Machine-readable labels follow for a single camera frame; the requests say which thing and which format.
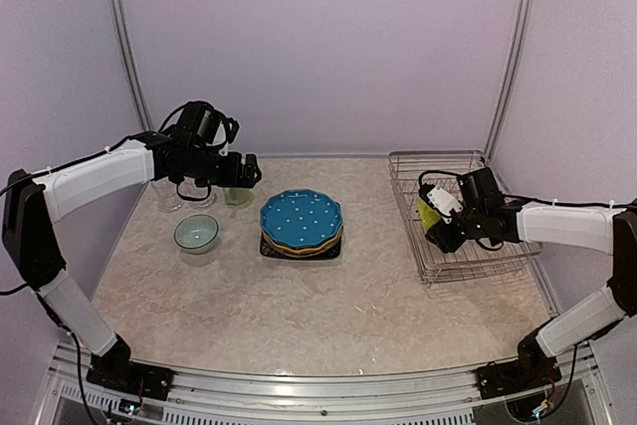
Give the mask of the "white patterned bowl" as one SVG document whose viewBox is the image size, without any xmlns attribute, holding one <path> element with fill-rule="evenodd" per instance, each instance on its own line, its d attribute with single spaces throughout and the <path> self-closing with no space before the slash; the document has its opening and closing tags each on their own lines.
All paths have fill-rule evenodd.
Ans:
<svg viewBox="0 0 637 425">
<path fill-rule="evenodd" d="M 173 241 L 182 251 L 199 255 L 210 251 L 219 234 L 218 221 L 206 214 L 183 219 L 173 232 Z"/>
</svg>

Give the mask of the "vertical aluminium post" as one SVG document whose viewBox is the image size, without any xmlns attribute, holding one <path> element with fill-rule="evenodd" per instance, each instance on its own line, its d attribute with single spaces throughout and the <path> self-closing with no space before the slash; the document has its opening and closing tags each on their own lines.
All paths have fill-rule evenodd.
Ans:
<svg viewBox="0 0 637 425">
<path fill-rule="evenodd" d="M 153 129 L 150 113 L 142 91 L 132 43 L 128 34 L 124 2 L 123 0 L 108 0 L 108 4 L 113 23 L 115 42 L 118 48 L 136 119 L 141 129 Z"/>
<path fill-rule="evenodd" d="M 499 140 L 504 130 L 505 121 L 511 106 L 516 80 L 521 65 L 524 47 L 531 21 L 533 0 L 518 0 L 514 29 L 505 62 L 505 69 L 500 85 L 496 109 L 491 121 L 484 153 L 492 160 L 495 157 Z"/>
</svg>

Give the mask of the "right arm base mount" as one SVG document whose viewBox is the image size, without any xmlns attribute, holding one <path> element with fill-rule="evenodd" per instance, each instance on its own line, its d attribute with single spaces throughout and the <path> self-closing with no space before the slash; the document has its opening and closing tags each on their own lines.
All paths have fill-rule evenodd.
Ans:
<svg viewBox="0 0 637 425">
<path fill-rule="evenodd" d="M 477 368 L 475 374 L 483 400 L 551 385 L 562 378 L 556 363 L 536 369 L 524 369 L 517 360 L 489 362 Z"/>
</svg>

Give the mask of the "right vertical aluminium post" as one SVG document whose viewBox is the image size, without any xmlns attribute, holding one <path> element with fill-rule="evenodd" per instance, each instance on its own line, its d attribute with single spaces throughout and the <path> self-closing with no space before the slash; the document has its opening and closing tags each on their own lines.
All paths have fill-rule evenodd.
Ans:
<svg viewBox="0 0 637 425">
<path fill-rule="evenodd" d="M 496 109 L 491 121 L 484 153 L 492 160 L 495 157 L 499 140 L 504 130 L 505 121 L 511 106 L 516 80 L 521 65 L 524 47 L 531 21 L 533 0 L 518 0 L 514 29 L 505 62 L 505 69 L 500 85 Z"/>
</svg>

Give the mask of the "clear glass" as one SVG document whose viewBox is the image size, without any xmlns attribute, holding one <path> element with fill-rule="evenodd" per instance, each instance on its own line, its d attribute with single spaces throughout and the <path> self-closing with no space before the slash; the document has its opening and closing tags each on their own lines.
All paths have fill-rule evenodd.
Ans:
<svg viewBox="0 0 637 425">
<path fill-rule="evenodd" d="M 217 198 L 213 187 L 197 187 L 195 185 L 188 186 L 188 196 L 193 198 L 190 205 L 195 209 L 206 209 L 212 206 Z"/>
<path fill-rule="evenodd" d="M 183 206 L 183 201 L 177 196 L 175 185 L 162 179 L 150 183 L 150 187 L 157 199 L 157 209 L 162 213 L 171 213 Z"/>
</svg>

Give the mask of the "pale green mug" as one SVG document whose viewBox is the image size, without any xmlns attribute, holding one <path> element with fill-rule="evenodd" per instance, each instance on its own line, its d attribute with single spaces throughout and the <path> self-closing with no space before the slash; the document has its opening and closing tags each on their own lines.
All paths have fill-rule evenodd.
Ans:
<svg viewBox="0 0 637 425">
<path fill-rule="evenodd" d="M 250 190 L 245 188 L 224 188 L 224 202 L 229 206 L 239 206 L 246 203 L 251 196 Z"/>
</svg>

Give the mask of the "blue polka dot plate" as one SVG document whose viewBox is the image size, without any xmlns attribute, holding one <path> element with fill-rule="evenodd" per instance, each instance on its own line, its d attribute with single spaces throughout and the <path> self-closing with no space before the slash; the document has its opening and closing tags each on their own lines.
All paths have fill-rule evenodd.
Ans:
<svg viewBox="0 0 637 425">
<path fill-rule="evenodd" d="M 270 197 L 260 210 L 262 232 L 291 250 L 315 249 L 342 234 L 340 205 L 328 195 L 293 189 Z"/>
</svg>

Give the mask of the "left vertical aluminium post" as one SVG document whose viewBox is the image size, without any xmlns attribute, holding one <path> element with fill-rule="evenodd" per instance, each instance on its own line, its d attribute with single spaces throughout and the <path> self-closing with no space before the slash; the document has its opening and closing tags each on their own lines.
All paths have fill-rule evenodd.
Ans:
<svg viewBox="0 0 637 425">
<path fill-rule="evenodd" d="M 113 23 L 115 42 L 118 48 L 136 119 L 141 129 L 153 129 L 150 113 L 142 91 L 132 43 L 128 34 L 124 2 L 123 0 L 108 0 L 108 4 Z"/>
</svg>

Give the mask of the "yellow-green bowl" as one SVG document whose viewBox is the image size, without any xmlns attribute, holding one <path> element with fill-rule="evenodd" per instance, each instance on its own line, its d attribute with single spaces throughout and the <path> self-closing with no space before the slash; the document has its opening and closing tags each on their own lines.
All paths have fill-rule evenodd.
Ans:
<svg viewBox="0 0 637 425">
<path fill-rule="evenodd" d="M 429 232 L 442 220 L 437 205 L 431 199 L 418 198 L 417 211 L 425 232 Z"/>
</svg>

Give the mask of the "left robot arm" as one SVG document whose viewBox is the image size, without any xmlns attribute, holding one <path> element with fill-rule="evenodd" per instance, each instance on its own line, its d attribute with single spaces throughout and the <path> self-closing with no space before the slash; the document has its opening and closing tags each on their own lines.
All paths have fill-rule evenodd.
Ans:
<svg viewBox="0 0 637 425">
<path fill-rule="evenodd" d="M 171 372 L 132 360 L 129 345 L 68 273 L 56 224 L 116 192 L 163 179 L 180 185 L 190 178 L 206 190 L 253 188 L 262 178 L 256 156 L 228 148 L 238 131 L 238 121 L 211 104 L 188 102 L 158 131 L 129 135 L 57 167 L 18 169 L 9 176 L 1 191 L 3 246 L 50 319 L 90 351 L 89 382 L 143 392 L 153 380 L 167 386 Z"/>
</svg>

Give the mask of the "aluminium front frame rail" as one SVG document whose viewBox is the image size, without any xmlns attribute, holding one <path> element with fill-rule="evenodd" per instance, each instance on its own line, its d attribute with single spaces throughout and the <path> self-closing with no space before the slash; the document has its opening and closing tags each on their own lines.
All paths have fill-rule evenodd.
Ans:
<svg viewBox="0 0 637 425">
<path fill-rule="evenodd" d="M 528 391 L 482 397 L 477 364 L 417 372 L 293 376 L 172 366 L 164 400 L 143 398 L 138 415 L 121 413 L 125 394 L 79 382 L 91 361 L 68 342 L 57 345 L 28 421 L 52 424 L 74 405 L 121 424 L 488 424 L 510 423 L 507 408 Z"/>
</svg>

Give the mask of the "orange polka dot plate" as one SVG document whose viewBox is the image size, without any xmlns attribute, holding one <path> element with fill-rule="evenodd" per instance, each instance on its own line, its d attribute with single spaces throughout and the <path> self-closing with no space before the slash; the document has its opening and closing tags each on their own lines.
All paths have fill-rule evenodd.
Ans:
<svg viewBox="0 0 637 425">
<path fill-rule="evenodd" d="M 293 248 L 285 246 L 275 242 L 266 232 L 262 232 L 262 239 L 265 243 L 271 247 L 274 251 L 289 257 L 312 257 L 318 254 L 324 253 L 331 249 L 341 239 L 343 227 L 340 227 L 337 232 L 330 238 L 323 240 L 318 246 Z"/>
</svg>

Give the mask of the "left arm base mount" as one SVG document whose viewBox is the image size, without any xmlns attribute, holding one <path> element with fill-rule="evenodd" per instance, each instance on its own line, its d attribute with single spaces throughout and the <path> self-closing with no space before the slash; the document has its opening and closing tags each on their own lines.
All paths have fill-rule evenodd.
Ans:
<svg viewBox="0 0 637 425">
<path fill-rule="evenodd" d="M 132 362 L 125 371 L 100 371 L 93 367 L 87 373 L 91 384 L 160 401 L 167 400 L 173 377 L 174 371 L 170 368 L 140 362 Z"/>
</svg>

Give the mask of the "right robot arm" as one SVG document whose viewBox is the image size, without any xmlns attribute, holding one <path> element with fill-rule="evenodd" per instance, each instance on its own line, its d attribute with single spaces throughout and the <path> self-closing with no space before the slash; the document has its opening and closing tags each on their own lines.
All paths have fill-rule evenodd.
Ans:
<svg viewBox="0 0 637 425">
<path fill-rule="evenodd" d="M 569 203 L 504 193 L 491 168 L 454 174 L 454 196 L 423 176 L 418 195 L 438 218 L 426 238 L 442 253 L 467 242 L 495 252 L 506 243 L 549 243 L 611 256 L 612 275 L 605 285 L 530 332 L 516 359 L 478 369 L 486 394 L 500 386 L 518 390 L 561 378 L 557 357 L 580 343 L 604 336 L 636 314 L 636 205 Z"/>
</svg>

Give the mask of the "black square floral plate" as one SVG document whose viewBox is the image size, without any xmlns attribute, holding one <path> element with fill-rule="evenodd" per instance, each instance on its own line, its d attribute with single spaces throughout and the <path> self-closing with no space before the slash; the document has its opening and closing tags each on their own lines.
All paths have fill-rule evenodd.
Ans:
<svg viewBox="0 0 637 425">
<path fill-rule="evenodd" d="M 259 251 L 264 257 L 283 260 L 318 261 L 336 259 L 341 252 L 342 238 L 339 237 L 328 247 L 323 247 L 316 253 L 290 253 L 280 248 L 273 247 L 265 233 L 261 234 Z"/>
</svg>

